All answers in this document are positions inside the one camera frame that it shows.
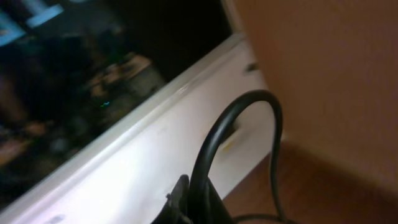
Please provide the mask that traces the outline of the white window frame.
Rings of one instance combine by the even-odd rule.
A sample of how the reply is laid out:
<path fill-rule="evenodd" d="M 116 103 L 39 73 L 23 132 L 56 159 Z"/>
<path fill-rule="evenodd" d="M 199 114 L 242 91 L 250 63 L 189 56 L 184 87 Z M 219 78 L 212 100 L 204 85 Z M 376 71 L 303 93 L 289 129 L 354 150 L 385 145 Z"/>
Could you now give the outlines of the white window frame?
<path fill-rule="evenodd" d="M 2 223 L 150 223 L 191 174 L 222 111 L 264 89 L 241 34 L 212 52 L 16 200 Z"/>

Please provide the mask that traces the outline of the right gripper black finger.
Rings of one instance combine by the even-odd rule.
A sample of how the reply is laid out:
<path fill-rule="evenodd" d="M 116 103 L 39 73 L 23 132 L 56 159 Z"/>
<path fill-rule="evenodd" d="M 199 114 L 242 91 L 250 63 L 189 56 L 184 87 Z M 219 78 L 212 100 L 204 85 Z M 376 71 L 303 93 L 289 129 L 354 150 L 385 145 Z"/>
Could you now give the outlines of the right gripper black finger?
<path fill-rule="evenodd" d="M 198 217 L 188 215 L 188 175 L 181 175 L 171 193 L 167 194 L 167 201 L 160 213 L 151 224 L 226 224 L 233 223 L 222 199 L 218 195 L 210 179 L 206 180 L 204 204 L 200 207 Z"/>

